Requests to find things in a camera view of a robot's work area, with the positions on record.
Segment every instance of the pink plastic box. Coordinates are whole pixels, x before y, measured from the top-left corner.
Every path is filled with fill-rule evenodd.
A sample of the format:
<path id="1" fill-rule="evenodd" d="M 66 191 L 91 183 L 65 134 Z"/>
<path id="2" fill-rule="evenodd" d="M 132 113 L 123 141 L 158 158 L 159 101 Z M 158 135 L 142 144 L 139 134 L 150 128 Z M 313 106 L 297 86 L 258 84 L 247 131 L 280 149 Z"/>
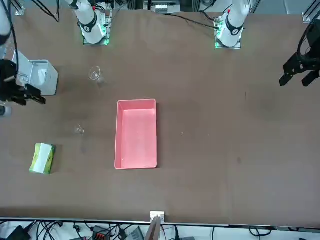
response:
<path id="1" fill-rule="evenodd" d="M 114 167 L 115 169 L 157 167 L 155 99 L 118 101 Z"/>

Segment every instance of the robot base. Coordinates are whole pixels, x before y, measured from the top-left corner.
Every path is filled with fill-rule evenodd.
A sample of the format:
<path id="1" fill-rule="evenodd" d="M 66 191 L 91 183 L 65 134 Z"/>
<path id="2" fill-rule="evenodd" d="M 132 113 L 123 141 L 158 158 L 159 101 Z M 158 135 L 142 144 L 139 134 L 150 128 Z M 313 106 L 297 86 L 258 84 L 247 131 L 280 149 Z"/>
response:
<path id="1" fill-rule="evenodd" d="M 216 30 L 216 29 L 214 30 L 214 46 L 216 49 L 237 49 L 237 50 L 241 49 L 241 34 L 240 34 L 238 43 L 233 47 L 227 47 L 223 45 L 218 39 L 218 35 L 221 34 L 221 29 L 223 27 L 223 15 L 219 16 L 219 18 L 216 21 L 214 21 L 214 26 L 219 28 L 219 30 Z"/>
<path id="2" fill-rule="evenodd" d="M 112 13 L 113 10 L 109 10 L 109 16 L 106 15 L 105 12 L 100 10 L 95 11 L 98 17 L 99 27 L 101 28 L 103 34 L 105 36 L 96 44 L 89 43 L 85 37 L 83 37 L 83 45 L 98 45 L 98 46 L 106 46 L 110 43 L 110 32 L 112 25 Z"/>

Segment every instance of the tissue box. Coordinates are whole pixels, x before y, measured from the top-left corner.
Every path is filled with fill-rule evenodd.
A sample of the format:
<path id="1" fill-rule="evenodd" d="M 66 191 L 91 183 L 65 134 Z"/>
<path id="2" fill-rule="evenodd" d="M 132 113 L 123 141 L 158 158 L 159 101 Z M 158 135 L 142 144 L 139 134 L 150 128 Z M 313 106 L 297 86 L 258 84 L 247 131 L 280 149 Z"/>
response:
<path id="1" fill-rule="evenodd" d="M 55 148 L 53 145 L 37 143 L 29 171 L 37 174 L 49 174 L 54 153 Z"/>

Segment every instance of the brown tabletop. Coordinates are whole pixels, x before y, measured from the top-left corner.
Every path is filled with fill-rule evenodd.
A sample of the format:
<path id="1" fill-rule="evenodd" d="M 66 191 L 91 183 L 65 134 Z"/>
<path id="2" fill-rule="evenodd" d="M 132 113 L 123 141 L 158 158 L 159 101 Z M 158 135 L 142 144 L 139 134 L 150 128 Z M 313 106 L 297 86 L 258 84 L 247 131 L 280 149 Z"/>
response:
<path id="1" fill-rule="evenodd" d="M 199 13 L 186 17 L 210 24 Z M 109 46 L 83 46 L 70 10 L 16 18 L 19 50 L 57 69 L 46 105 L 0 120 L 2 216 L 320 227 L 320 82 L 279 86 L 306 28 L 249 15 L 241 50 L 213 30 L 147 11 L 116 13 Z M 100 66 L 107 85 L 89 80 Z M 157 101 L 158 167 L 115 170 L 118 100 Z M 74 133 L 81 124 L 84 135 Z M 36 143 L 52 174 L 29 172 Z"/>

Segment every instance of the small glass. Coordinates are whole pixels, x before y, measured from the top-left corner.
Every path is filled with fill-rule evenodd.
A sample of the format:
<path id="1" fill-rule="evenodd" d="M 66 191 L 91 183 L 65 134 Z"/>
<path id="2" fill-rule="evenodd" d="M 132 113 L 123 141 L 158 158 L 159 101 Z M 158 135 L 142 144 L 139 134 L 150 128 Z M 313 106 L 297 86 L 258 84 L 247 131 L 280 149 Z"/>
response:
<path id="1" fill-rule="evenodd" d="M 89 79 L 95 81 L 99 88 L 101 88 L 105 83 L 105 78 L 102 76 L 102 72 L 99 66 L 93 66 L 90 69 Z"/>
<path id="2" fill-rule="evenodd" d="M 74 126 L 74 132 L 79 135 L 83 135 L 85 133 L 85 129 L 80 125 Z"/>

